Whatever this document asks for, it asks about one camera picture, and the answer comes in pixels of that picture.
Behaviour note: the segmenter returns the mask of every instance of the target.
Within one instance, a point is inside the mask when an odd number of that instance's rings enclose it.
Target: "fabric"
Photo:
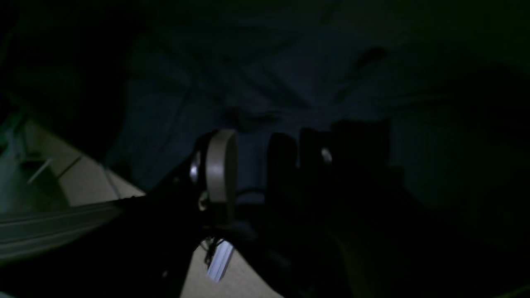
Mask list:
[[[272,132],[388,118],[389,165],[417,200],[466,235],[529,251],[528,91],[509,68],[450,45],[386,49],[281,2],[48,5],[15,3],[0,90],[142,190],[216,128],[240,132],[246,189],[265,186]]]

